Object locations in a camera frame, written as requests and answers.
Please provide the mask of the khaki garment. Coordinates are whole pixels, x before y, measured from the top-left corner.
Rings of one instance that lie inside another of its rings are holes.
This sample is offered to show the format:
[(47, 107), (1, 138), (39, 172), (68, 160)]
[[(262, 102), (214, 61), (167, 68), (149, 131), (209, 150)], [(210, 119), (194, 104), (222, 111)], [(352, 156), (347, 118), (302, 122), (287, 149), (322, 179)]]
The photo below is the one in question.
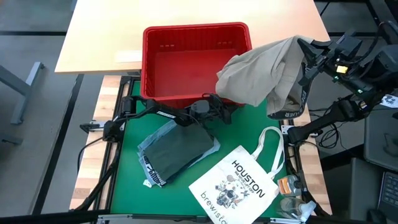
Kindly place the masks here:
[(313, 41), (295, 35), (233, 56), (216, 74), (216, 94), (254, 107), (265, 101), (270, 119), (301, 116), (311, 84), (299, 85), (305, 73), (300, 40), (306, 44)]

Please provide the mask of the red fabric laundry bin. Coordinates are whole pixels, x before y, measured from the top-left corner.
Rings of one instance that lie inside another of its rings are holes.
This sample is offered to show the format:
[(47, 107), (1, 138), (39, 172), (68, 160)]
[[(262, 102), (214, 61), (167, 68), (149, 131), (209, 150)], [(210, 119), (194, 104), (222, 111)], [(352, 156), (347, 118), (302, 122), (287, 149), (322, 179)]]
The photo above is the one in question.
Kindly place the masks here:
[(141, 96), (184, 108), (214, 93), (217, 72), (251, 49), (243, 22), (148, 27), (143, 32)]

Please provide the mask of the white label strip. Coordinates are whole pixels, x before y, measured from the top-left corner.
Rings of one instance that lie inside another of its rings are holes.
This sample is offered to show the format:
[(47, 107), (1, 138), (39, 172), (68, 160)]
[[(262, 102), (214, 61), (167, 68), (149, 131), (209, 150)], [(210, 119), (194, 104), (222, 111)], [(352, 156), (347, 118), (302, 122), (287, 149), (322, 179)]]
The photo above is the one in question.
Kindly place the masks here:
[(123, 50), (116, 52), (114, 56), (116, 63), (133, 63), (142, 61), (141, 50)]

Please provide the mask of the black metal desk leg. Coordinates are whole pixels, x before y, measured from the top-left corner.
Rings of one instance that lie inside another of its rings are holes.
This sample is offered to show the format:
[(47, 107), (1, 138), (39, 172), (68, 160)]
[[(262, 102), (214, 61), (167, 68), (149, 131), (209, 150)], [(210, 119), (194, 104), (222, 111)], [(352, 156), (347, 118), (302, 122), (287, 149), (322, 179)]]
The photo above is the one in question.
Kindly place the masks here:
[(375, 35), (378, 42), (364, 59), (370, 61), (384, 45), (398, 44), (398, 0), (313, 0), (331, 40), (354, 30), (363, 41), (358, 52), (364, 55)]

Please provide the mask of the laptop keyboard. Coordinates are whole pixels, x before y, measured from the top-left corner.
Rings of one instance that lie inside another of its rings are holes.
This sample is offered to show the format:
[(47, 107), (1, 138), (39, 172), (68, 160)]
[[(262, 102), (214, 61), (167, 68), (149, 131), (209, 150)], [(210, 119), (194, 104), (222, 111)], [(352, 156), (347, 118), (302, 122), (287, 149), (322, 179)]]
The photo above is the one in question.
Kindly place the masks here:
[(383, 174), (377, 207), (386, 217), (398, 216), (398, 174), (392, 172)]

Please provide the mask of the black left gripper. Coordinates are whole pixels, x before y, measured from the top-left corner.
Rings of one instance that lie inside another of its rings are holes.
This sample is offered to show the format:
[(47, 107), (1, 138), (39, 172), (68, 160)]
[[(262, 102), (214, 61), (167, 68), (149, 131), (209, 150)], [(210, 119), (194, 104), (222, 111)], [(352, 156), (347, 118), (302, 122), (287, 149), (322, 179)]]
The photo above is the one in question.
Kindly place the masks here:
[(200, 99), (186, 107), (188, 114), (195, 118), (200, 124), (213, 121), (214, 119), (219, 119), (223, 121), (224, 124), (231, 124), (231, 109), (231, 104), (224, 104), (217, 98)]

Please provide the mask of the white printed t-shirt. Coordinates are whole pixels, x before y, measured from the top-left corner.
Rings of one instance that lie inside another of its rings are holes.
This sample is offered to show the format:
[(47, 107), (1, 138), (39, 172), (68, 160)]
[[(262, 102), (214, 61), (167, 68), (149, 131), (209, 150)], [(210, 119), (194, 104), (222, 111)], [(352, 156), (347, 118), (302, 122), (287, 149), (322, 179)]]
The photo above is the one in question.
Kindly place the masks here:
[[(274, 161), (269, 172), (257, 162), (265, 148), (266, 134), (279, 135)], [(238, 146), (204, 173), (189, 189), (214, 224), (252, 224), (279, 194), (274, 177), (285, 162), (284, 140), (280, 129), (262, 130), (256, 150), (248, 153)]]

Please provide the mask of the light wooden desk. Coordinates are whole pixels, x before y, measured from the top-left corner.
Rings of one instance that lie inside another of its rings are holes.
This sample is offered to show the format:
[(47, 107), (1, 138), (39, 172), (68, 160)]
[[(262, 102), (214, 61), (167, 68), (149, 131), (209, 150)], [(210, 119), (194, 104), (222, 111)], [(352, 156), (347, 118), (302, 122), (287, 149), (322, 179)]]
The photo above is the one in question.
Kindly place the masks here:
[(253, 47), (304, 35), (329, 39), (313, 0), (78, 0), (55, 67), (57, 74), (141, 69), (116, 52), (142, 50), (152, 26), (243, 22)]

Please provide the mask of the navy Puma t-shirt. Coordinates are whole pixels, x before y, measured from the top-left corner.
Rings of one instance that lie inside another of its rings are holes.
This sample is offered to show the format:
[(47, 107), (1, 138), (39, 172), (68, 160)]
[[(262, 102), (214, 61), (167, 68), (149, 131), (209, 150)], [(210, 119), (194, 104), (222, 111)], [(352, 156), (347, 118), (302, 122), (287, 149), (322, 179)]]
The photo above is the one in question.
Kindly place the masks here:
[(143, 167), (144, 173), (147, 177), (147, 180), (151, 185), (156, 184), (159, 187), (163, 187), (164, 185), (167, 184), (166, 181), (164, 181), (159, 173), (152, 167), (151, 163), (147, 159), (145, 155), (141, 156), (139, 159), (141, 166)]

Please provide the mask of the clear spray bottle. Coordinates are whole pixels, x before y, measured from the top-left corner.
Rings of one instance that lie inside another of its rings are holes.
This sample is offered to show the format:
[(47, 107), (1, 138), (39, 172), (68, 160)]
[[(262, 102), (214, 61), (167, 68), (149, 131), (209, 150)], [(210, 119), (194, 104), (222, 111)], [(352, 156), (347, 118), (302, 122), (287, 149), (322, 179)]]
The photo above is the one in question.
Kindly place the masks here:
[(313, 201), (305, 203), (303, 200), (295, 197), (285, 197), (280, 201), (279, 205), (280, 207), (277, 213), (284, 218), (298, 220), (304, 223), (317, 206)]

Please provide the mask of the white patterned tag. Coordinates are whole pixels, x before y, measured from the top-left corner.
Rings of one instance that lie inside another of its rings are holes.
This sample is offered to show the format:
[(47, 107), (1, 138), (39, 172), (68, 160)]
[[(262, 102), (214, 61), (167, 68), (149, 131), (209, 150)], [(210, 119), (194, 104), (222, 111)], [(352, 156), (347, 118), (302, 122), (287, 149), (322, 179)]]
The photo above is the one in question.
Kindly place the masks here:
[(398, 96), (385, 95), (380, 104), (389, 108), (398, 108)]

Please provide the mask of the grey plastic case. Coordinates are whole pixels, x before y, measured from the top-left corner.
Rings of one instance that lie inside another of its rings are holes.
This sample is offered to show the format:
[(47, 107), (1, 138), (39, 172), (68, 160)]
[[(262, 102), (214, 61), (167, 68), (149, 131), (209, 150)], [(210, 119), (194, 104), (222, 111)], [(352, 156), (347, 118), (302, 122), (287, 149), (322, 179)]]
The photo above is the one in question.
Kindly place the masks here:
[(378, 108), (365, 119), (364, 157), (398, 172), (398, 109)]

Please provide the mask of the grey metal desk leg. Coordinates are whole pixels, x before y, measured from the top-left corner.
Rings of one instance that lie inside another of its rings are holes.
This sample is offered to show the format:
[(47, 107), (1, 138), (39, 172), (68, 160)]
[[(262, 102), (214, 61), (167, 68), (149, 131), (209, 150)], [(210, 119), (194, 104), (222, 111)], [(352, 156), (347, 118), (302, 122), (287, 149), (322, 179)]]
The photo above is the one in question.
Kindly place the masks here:
[(31, 96), (32, 87), (35, 83), (37, 75), (45, 68), (42, 62), (35, 62), (30, 70), (26, 80), (22, 80), (8, 69), (0, 65), (0, 82), (20, 94), (19, 101), (17, 102), (14, 112), (11, 117), (11, 124), (21, 124), (23, 122), (23, 115), (27, 106), (28, 100)]

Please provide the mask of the black computer mouse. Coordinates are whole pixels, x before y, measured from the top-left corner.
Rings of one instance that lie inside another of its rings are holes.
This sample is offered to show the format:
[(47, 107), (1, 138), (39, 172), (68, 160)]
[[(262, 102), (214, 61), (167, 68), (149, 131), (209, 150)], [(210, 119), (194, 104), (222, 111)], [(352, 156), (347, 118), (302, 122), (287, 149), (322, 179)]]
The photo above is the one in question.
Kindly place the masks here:
[(385, 214), (378, 209), (368, 210), (366, 220), (375, 224), (387, 224), (387, 218)]

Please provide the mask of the orange label sanitizer bottle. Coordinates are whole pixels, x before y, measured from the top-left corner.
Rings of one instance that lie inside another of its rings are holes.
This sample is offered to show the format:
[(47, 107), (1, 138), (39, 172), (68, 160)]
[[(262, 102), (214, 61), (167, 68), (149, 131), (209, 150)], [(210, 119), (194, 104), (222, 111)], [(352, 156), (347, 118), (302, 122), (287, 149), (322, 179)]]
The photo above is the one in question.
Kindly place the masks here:
[(284, 197), (301, 196), (306, 187), (296, 175), (287, 175), (277, 181), (279, 192)]

